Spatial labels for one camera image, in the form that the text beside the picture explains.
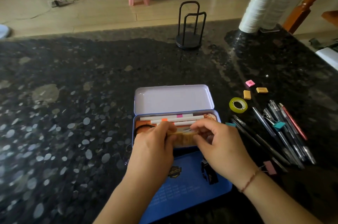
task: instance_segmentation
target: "yellow tape roll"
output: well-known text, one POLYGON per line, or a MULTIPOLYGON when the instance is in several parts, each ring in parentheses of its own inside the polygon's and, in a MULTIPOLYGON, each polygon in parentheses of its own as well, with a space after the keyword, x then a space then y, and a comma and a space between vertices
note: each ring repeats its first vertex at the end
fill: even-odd
POLYGON ((232 111, 234 111, 237 114, 242 114, 248 109, 247 103, 241 98, 232 98, 229 102, 229 107, 232 111), (242 105, 242 107, 241 108, 235 107, 234 106, 235 102, 240 103, 242 105))

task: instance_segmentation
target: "red pen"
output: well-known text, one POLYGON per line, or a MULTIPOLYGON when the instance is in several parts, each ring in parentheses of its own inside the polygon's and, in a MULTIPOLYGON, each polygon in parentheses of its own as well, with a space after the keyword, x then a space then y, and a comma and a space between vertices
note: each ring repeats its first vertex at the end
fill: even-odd
POLYGON ((296 128, 296 130, 299 132, 299 134, 303 137, 304 140, 308 140, 308 138, 306 137, 305 133, 302 131, 302 129, 298 126, 298 124, 296 123, 296 121, 292 118, 292 116, 290 115, 290 113, 286 110, 286 108, 283 106, 282 103, 279 103, 279 105, 283 108, 283 110, 285 111, 285 114, 290 118, 291 123, 293 124, 293 126, 296 128))

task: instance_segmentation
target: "granite countertop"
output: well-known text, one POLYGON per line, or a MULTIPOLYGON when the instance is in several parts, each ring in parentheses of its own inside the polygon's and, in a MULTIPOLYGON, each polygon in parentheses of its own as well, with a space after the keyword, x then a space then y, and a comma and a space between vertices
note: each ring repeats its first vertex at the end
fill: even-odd
MULTIPOLYGON (((177 26, 0 42, 0 220, 91 223, 121 181, 138 87, 206 84, 221 119, 252 79, 249 107, 283 103, 318 164, 274 180, 323 221, 338 207, 338 72, 284 30, 248 35, 207 22, 203 46, 183 51, 177 26)), ((241 118, 269 139, 251 110, 241 118)), ((245 141, 257 163, 267 156, 245 141)), ((260 217, 235 188, 160 223, 247 223, 260 217)))

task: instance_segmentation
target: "power strip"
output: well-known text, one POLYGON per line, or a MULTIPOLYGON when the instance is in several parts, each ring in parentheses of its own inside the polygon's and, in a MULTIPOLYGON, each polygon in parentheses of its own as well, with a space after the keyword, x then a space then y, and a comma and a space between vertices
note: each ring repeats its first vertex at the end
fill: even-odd
POLYGON ((62 7, 62 6, 66 6, 68 4, 73 3, 74 1, 70 1, 70 0, 52 0, 52 1, 48 1, 48 4, 50 7, 55 8, 55 7, 62 7))

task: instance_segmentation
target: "thin red bracelet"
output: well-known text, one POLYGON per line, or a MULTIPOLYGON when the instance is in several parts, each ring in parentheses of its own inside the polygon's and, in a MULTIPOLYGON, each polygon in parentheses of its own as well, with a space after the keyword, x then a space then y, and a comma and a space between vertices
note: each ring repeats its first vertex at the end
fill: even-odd
POLYGON ((255 177, 257 176, 257 174, 261 171, 261 167, 258 168, 257 171, 255 171, 255 173, 251 176, 251 178, 249 179, 249 181, 247 182, 247 184, 244 186, 244 188, 242 190, 240 190, 241 193, 244 192, 244 190, 246 190, 246 188, 250 185, 250 183, 255 179, 255 177))

